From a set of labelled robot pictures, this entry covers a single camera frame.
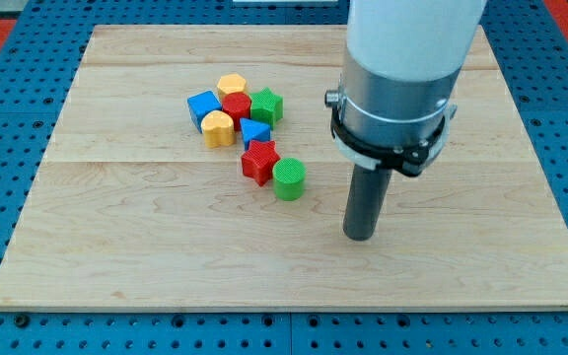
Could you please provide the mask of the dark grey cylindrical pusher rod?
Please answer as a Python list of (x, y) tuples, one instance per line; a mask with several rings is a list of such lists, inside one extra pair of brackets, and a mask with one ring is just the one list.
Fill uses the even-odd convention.
[(369, 240), (375, 230), (391, 181), (392, 170), (353, 168), (342, 229), (357, 242)]

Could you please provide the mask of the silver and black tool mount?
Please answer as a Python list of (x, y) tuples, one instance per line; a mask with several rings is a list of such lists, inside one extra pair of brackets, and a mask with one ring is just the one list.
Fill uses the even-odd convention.
[(392, 78), (346, 49), (338, 89), (325, 93), (335, 145), (364, 174), (420, 176), (448, 140), (457, 78), (456, 67), (423, 79)]

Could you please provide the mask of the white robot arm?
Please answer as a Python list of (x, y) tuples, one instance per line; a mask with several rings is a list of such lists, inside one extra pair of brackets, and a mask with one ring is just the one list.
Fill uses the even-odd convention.
[(337, 89), (324, 95), (330, 133), (354, 164), (342, 229), (376, 229), (391, 175), (417, 177), (442, 152), (457, 108), (451, 94), (484, 0), (351, 2)]

